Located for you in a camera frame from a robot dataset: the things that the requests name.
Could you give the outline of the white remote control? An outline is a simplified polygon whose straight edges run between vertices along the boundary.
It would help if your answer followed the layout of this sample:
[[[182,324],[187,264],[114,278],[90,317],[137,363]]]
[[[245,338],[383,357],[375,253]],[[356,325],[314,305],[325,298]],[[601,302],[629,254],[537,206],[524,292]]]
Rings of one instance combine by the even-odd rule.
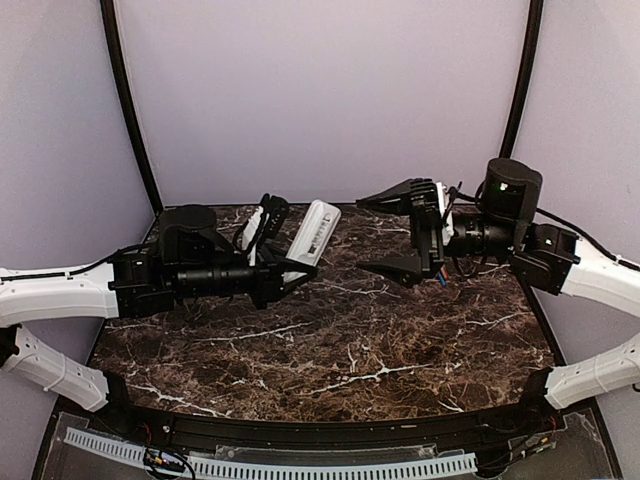
[[[286,258],[316,267],[340,220],[341,210],[322,200],[314,200],[289,247]]]

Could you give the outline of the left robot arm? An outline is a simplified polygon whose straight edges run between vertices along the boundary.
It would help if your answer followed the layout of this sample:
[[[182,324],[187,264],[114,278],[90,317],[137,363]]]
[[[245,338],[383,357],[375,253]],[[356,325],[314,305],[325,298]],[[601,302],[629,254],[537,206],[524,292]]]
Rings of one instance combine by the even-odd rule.
[[[339,210],[311,204],[287,252],[273,249],[288,203],[265,195],[255,213],[227,240],[216,213],[203,205],[166,210],[155,241],[122,248],[86,266],[1,272],[1,369],[63,396],[120,436],[141,427],[124,380],[92,369],[46,345],[30,321],[94,317],[141,318],[186,299],[247,295],[264,309],[313,279]]]

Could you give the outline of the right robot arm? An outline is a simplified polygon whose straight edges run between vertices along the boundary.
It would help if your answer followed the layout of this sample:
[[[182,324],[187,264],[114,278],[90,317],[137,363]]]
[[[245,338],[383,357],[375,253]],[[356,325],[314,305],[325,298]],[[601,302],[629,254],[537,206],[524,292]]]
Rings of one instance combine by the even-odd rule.
[[[493,257],[533,288],[638,315],[638,264],[608,252],[553,214],[545,224],[535,222],[542,183],[542,175],[525,164],[494,158],[468,212],[453,209],[462,196],[459,188],[428,178],[408,179],[359,199],[359,208],[408,217],[411,245],[417,251],[361,267],[410,288],[425,279],[443,281],[447,260]]]

